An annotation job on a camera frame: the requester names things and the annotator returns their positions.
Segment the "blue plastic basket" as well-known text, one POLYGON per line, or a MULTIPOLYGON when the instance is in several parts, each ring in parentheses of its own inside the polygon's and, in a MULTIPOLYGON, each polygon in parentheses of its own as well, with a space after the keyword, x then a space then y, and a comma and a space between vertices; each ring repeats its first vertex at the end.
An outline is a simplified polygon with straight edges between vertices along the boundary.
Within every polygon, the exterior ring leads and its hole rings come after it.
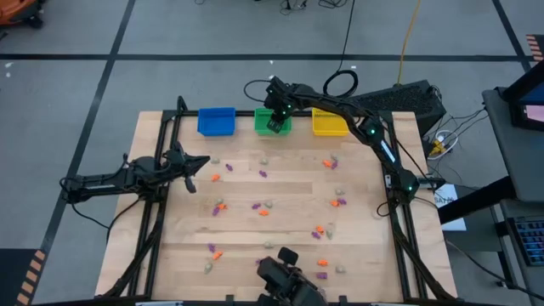
POLYGON ((235 108, 203 108, 198 110, 197 131, 204 136, 230 136, 235 132, 235 108))

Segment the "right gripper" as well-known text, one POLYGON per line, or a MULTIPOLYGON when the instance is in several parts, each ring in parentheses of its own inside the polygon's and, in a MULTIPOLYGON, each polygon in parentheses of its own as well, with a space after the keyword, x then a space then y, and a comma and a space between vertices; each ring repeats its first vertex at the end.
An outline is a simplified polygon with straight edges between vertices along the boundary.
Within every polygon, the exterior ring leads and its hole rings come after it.
POLYGON ((292 106, 282 98, 272 96, 267 96, 265 98, 264 106, 267 109, 272 110, 270 120, 267 123, 268 130, 273 133, 279 133, 283 127, 283 122, 292 115, 292 106))

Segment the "grey side desk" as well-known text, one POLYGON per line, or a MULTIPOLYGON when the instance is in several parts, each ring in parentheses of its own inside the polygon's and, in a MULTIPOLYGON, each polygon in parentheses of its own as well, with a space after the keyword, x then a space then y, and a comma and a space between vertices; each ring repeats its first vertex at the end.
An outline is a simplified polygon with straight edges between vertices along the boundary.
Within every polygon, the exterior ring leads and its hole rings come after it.
POLYGON ((511 237, 524 281, 532 292, 544 293, 544 128, 526 129, 512 122, 511 116, 525 93, 515 93, 510 88, 482 93, 508 175, 441 207, 439 220, 445 224, 501 205, 505 220, 495 225, 496 235, 511 237), (528 241, 518 227, 523 222, 541 226, 539 252, 524 248, 528 241))

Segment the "white paper sheet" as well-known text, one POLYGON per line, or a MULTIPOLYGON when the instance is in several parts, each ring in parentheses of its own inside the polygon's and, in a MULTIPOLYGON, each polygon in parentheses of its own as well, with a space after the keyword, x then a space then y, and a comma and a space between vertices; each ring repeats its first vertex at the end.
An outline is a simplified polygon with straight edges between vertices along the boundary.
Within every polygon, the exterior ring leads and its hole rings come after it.
MULTIPOLYGON (((438 208, 444 207, 457 199, 455 185, 444 184, 434 192, 434 201, 438 208)), ((467 226, 463 218, 441 225, 443 231, 466 231, 467 226)))

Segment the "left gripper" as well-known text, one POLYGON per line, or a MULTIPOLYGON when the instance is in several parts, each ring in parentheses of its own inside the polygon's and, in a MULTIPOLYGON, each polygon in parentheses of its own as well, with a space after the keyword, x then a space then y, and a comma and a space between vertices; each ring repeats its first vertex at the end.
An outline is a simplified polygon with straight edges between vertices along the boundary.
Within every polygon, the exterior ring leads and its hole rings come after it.
POLYGON ((163 154, 167 159, 167 165, 164 174, 171 178, 183 177, 186 189, 191 193, 196 193, 196 186, 192 182, 194 177, 209 161, 210 156, 188 156, 184 153, 184 159, 169 159, 168 150, 163 154))

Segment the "yellow plastic basket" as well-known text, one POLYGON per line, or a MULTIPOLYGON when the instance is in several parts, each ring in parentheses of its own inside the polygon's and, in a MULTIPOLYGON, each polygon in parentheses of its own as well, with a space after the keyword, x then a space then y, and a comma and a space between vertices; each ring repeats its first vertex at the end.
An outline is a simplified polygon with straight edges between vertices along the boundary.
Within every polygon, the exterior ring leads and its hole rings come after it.
POLYGON ((349 133, 342 117, 317 108, 312 110, 312 130, 315 136, 343 137, 349 133))

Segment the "green plastic basket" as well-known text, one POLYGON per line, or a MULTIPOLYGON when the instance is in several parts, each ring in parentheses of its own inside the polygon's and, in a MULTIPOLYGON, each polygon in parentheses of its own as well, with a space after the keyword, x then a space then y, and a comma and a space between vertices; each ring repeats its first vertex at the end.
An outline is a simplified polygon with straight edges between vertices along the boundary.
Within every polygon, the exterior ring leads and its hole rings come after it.
MULTIPOLYGON (((270 130, 267 125, 271 118, 271 115, 273 114, 273 111, 266 108, 257 108, 254 111, 254 131, 260 135, 275 135, 275 133, 270 130)), ((287 118, 280 131, 278 132, 278 135, 287 135, 292 130, 292 118, 287 118)))

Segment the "backlit keyboard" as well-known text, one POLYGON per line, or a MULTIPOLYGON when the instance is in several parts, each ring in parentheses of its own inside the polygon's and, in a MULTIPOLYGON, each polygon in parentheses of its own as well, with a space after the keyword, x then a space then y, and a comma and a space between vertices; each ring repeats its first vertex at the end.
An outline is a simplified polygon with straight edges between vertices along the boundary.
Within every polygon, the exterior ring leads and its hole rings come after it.
POLYGON ((510 218, 508 223, 528 266, 544 266, 544 216, 510 218))

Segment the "orange machine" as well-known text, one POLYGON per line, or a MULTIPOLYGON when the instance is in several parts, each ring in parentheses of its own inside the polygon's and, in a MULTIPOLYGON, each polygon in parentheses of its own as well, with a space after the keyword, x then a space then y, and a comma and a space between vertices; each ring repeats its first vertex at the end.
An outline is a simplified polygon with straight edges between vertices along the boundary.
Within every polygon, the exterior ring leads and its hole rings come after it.
POLYGON ((42 28, 43 3, 44 0, 0 0, 0 26, 26 24, 34 29, 42 28))

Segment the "dark computer monitor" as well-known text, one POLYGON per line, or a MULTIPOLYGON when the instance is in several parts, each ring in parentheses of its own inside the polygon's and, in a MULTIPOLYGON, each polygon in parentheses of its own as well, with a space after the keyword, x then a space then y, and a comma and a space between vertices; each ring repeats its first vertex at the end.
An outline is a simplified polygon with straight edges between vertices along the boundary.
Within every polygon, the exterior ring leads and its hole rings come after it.
POLYGON ((502 97, 515 127, 544 132, 544 61, 506 88, 502 97))

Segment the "black computer tower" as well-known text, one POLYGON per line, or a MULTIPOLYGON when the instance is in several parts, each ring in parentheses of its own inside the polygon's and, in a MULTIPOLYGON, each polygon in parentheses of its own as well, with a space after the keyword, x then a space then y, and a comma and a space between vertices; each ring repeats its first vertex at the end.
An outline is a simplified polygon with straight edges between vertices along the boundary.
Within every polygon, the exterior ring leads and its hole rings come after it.
POLYGON ((427 80, 353 95, 347 101, 374 112, 413 112, 421 136, 446 113, 439 89, 427 80))

